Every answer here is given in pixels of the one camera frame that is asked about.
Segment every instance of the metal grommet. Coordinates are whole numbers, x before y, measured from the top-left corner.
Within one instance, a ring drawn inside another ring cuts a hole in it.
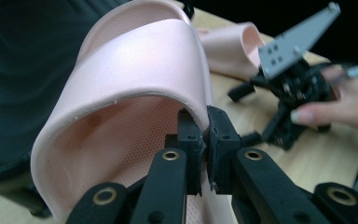
[[[252,161],[260,161],[261,159],[263,159],[263,155],[256,151],[245,152],[245,157]]]
[[[106,204],[114,201],[116,197],[117,197],[117,191],[115,189],[105,188],[105,189],[101,189],[98,192],[96,192],[94,194],[94,197],[92,197],[92,201],[98,205],[106,205]]]
[[[162,154],[162,158],[166,161],[174,161],[179,158],[179,153],[175,151],[166,151]]]
[[[347,206],[353,206],[357,204],[356,198],[345,189],[330,187],[327,189],[327,195],[337,203],[341,203]]]

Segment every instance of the table surface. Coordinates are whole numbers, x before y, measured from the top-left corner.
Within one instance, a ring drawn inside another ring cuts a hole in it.
[[[196,28],[214,29],[233,25],[212,14],[196,9],[193,19]],[[265,41],[270,37],[263,35]],[[325,58],[315,54],[306,54],[309,63],[319,63]],[[224,109],[239,134],[254,130],[262,132],[277,111],[278,100],[269,91],[256,88],[256,93],[233,103],[227,92],[241,84],[239,80],[211,74],[214,106]],[[265,150],[285,173],[303,189],[313,192],[319,183],[337,182],[351,187],[358,169],[358,130],[333,124],[328,133],[306,130],[289,151],[258,145]],[[52,218],[39,219],[29,212],[0,197],[0,224],[48,224],[56,223]]]

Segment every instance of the fingernail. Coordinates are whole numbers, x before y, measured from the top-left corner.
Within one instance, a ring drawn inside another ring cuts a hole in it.
[[[309,111],[292,110],[290,119],[296,124],[309,124],[313,121],[313,116]]]

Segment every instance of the finger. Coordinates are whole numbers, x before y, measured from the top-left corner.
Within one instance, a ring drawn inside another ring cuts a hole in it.
[[[345,70],[340,65],[328,66],[321,70],[324,79],[329,82],[345,76]]]
[[[339,104],[332,103],[311,103],[302,105],[291,112],[291,120],[296,124],[303,125],[327,125],[339,120]]]

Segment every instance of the black mechanical arm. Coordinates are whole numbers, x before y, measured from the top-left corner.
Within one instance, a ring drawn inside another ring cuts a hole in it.
[[[270,90],[278,97],[278,112],[262,133],[254,132],[242,137],[243,142],[251,147],[266,142],[288,150],[298,137],[306,130],[303,125],[294,124],[290,119],[292,110],[309,102],[325,102],[331,97],[331,87],[322,77],[320,70],[332,63],[310,66],[304,59],[285,70],[279,77],[268,80],[260,74],[251,78],[228,93],[238,102],[241,97],[255,92],[255,87]],[[331,125],[318,127],[320,132],[330,129]]]
[[[358,223],[358,192],[337,183],[320,184],[313,194],[301,189],[267,153],[242,146],[223,110],[209,106],[208,113],[211,126],[202,135],[190,114],[179,111],[178,134],[166,135],[148,175],[128,188],[96,185],[67,223],[185,223],[186,195],[202,195],[205,161],[211,189],[232,195],[239,223]]]

